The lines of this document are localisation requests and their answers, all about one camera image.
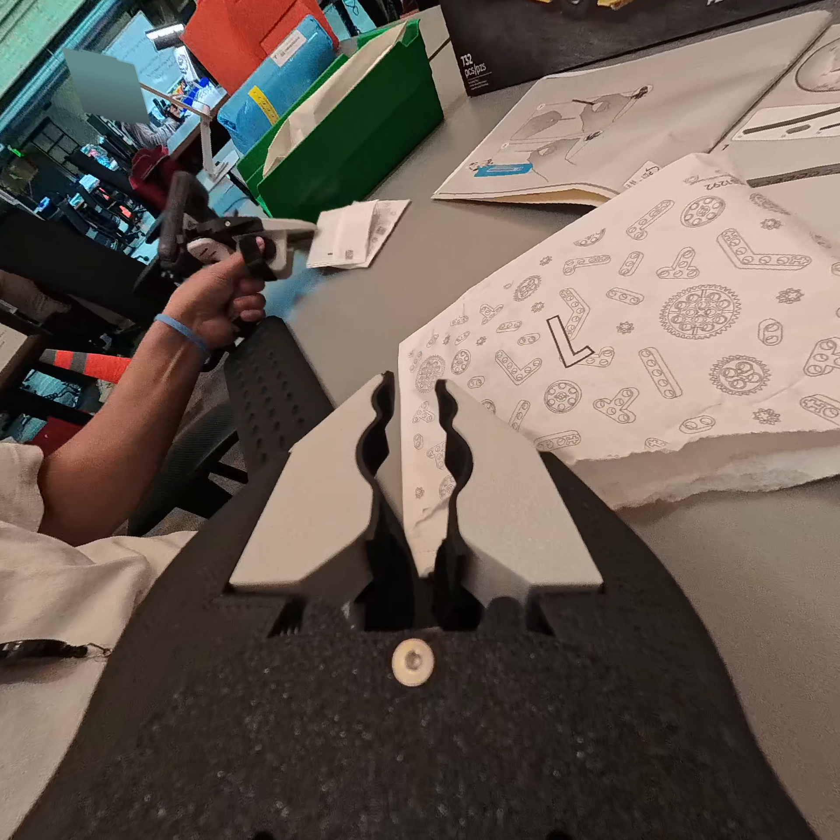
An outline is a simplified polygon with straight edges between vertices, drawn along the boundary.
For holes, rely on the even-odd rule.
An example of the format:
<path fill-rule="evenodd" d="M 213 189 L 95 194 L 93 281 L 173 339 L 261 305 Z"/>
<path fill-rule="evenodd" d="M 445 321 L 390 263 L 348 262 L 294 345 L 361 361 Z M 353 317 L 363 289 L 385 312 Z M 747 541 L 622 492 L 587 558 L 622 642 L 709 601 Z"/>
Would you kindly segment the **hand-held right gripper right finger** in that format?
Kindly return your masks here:
<path fill-rule="evenodd" d="M 483 607 L 599 592 L 602 574 L 540 452 L 453 381 L 435 393 L 455 479 L 440 548 L 455 585 Z"/>

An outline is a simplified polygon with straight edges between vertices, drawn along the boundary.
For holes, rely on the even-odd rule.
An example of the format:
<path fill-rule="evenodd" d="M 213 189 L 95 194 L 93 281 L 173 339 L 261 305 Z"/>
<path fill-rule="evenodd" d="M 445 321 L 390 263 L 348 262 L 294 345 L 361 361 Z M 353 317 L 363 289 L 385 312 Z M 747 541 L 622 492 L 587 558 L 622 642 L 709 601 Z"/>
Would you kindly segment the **blue wristband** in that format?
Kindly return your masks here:
<path fill-rule="evenodd" d="M 164 313 L 158 313 L 154 317 L 154 322 L 159 322 L 167 326 L 168 328 L 172 329 L 176 333 L 179 333 L 185 340 L 195 346 L 201 356 L 203 362 L 206 362 L 210 356 L 211 351 L 207 345 L 207 343 L 193 330 L 187 327 L 184 323 L 172 318 Z"/>

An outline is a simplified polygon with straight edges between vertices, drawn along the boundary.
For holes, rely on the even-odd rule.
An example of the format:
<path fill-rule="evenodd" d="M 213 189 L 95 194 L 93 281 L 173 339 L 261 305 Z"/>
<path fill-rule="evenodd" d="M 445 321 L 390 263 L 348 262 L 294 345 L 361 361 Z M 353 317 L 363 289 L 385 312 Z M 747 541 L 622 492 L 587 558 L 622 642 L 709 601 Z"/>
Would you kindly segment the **orange striped traffic cone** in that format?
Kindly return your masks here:
<path fill-rule="evenodd" d="M 72 371 L 114 385 L 120 382 L 132 361 L 131 358 L 105 353 L 71 350 L 45 350 L 38 360 L 57 369 Z"/>

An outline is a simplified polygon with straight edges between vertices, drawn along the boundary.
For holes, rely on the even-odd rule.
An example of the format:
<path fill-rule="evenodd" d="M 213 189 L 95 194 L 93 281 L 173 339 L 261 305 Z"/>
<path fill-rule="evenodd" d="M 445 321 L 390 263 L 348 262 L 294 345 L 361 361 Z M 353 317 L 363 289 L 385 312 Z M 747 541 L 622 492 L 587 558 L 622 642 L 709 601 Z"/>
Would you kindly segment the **printed white paper bag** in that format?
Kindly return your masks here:
<path fill-rule="evenodd" d="M 406 536 L 455 481 L 449 379 L 613 509 L 838 474 L 838 205 L 692 154 L 499 268 L 401 342 Z"/>

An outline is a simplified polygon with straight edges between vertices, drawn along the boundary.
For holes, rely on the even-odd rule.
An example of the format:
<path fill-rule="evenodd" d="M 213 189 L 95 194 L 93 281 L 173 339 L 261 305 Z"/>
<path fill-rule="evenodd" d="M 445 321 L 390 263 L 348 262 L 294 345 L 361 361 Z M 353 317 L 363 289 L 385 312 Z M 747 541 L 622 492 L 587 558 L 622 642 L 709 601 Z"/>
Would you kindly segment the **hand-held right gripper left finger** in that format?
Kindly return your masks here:
<path fill-rule="evenodd" d="M 291 447 L 229 578 L 235 592 L 343 606 L 373 582 L 394 401 L 394 374 L 377 374 Z"/>

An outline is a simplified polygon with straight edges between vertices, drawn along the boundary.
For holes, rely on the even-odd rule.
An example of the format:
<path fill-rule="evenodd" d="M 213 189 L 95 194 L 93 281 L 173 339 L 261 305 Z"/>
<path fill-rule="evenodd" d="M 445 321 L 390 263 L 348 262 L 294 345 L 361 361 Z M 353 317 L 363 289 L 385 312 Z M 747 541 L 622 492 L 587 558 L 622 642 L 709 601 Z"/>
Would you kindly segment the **person's left forearm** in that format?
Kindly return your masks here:
<path fill-rule="evenodd" d="M 206 356 L 168 322 L 152 324 L 104 407 L 41 466 L 40 533 L 77 547 L 130 519 L 175 440 Z"/>

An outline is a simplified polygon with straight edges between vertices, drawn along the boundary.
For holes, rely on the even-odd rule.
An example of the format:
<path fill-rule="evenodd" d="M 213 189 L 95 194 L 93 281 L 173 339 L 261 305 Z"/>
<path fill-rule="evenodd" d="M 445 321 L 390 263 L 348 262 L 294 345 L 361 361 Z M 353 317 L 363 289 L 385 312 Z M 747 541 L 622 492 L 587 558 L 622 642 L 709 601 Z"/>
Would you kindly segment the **person's left hand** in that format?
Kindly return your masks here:
<path fill-rule="evenodd" d="M 265 286 L 235 252 L 185 280 L 163 313 L 197 333 L 213 352 L 235 340 L 235 321 L 256 323 L 265 317 Z"/>

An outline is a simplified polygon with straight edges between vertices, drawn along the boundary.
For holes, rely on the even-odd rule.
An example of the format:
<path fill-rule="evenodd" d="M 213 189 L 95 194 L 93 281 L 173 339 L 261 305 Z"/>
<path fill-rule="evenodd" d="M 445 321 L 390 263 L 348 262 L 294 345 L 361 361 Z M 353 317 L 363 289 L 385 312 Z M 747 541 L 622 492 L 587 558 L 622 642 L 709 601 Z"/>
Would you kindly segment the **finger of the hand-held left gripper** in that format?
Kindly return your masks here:
<path fill-rule="evenodd" d="M 261 220 L 263 239 L 272 239 L 275 243 L 281 240 L 298 242 L 311 239 L 318 227 L 314 223 L 290 218 L 263 218 Z"/>

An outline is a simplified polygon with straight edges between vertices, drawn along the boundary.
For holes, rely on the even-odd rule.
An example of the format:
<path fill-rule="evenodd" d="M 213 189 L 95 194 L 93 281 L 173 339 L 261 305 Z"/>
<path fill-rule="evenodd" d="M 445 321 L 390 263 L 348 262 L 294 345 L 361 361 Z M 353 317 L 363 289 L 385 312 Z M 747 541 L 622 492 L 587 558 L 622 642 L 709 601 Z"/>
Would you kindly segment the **black lego set box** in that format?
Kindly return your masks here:
<path fill-rule="evenodd" d="M 671 45 L 740 24 L 761 22 L 810 2 L 441 2 L 465 90 L 471 97 L 536 81 L 641 50 Z M 794 45 L 816 34 L 819 20 L 790 21 L 791 35 L 737 33 L 721 44 L 696 44 L 695 56 L 679 49 L 654 55 L 654 81 L 683 91 L 704 91 L 745 73 L 768 80 L 769 68 L 792 59 Z"/>

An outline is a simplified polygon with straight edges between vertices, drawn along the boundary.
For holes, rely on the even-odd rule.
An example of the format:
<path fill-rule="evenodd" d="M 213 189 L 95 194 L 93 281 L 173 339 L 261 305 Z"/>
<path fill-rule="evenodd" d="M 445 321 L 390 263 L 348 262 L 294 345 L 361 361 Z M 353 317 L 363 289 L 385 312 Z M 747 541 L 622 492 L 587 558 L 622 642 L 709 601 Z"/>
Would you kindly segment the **lego instruction booklet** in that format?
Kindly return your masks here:
<path fill-rule="evenodd" d="M 828 28 L 817 10 L 536 81 L 436 190 L 438 201 L 597 207 L 711 151 Z"/>

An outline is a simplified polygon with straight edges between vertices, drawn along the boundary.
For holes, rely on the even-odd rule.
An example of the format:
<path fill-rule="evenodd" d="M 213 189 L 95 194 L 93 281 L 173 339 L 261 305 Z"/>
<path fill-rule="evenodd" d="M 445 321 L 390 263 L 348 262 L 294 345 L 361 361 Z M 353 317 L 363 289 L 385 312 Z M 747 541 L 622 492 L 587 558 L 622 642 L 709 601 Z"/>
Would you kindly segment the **green plastic bin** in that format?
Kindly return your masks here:
<path fill-rule="evenodd" d="M 240 159 L 238 174 L 269 217 L 315 223 L 324 211 L 364 199 L 443 121 L 421 19 L 389 27 L 402 23 L 393 49 L 271 173 L 263 176 L 263 168 L 280 122 Z M 389 27 L 358 37 L 354 52 Z M 338 55 L 293 107 L 354 52 Z"/>

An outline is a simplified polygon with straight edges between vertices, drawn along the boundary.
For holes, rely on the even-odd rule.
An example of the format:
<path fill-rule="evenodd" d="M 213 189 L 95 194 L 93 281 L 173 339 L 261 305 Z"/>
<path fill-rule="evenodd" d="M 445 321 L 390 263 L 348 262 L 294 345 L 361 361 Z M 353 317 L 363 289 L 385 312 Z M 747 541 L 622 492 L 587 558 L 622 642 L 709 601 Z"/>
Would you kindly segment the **white shirt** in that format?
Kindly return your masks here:
<path fill-rule="evenodd" d="M 194 531 L 116 536 L 79 548 L 39 532 L 45 505 L 35 446 L 1 445 L 1 640 L 112 648 Z M 42 794 L 88 709 L 104 658 L 40 658 L 2 667 L 1 837 Z"/>

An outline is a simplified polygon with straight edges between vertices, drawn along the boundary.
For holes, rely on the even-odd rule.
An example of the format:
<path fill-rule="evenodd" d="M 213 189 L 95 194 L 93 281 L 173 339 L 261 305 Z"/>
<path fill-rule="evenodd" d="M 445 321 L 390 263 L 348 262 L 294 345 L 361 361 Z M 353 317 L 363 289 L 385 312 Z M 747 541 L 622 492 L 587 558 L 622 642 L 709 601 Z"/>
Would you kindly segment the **blue padded bag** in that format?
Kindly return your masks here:
<path fill-rule="evenodd" d="M 308 15 L 220 108 L 217 122 L 246 155 L 332 64 L 333 40 Z"/>

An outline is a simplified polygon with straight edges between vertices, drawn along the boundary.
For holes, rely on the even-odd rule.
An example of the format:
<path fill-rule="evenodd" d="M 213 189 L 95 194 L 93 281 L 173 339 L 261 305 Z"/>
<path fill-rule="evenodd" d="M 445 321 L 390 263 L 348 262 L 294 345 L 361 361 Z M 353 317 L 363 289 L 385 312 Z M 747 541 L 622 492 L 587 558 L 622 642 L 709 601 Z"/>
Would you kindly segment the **orange red box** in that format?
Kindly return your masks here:
<path fill-rule="evenodd" d="M 336 48 L 339 39 L 316 1 L 199 1 L 182 42 L 232 95 L 307 16 Z"/>

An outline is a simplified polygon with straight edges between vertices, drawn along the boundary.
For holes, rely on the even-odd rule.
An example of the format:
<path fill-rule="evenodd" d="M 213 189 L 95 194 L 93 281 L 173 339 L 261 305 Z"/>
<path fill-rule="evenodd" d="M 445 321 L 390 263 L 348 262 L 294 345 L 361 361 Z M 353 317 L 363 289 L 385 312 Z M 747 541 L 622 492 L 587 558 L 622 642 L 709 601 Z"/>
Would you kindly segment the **small white paper bag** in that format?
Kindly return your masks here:
<path fill-rule="evenodd" d="M 320 213 L 307 267 L 369 267 L 410 203 L 408 199 L 367 201 Z"/>

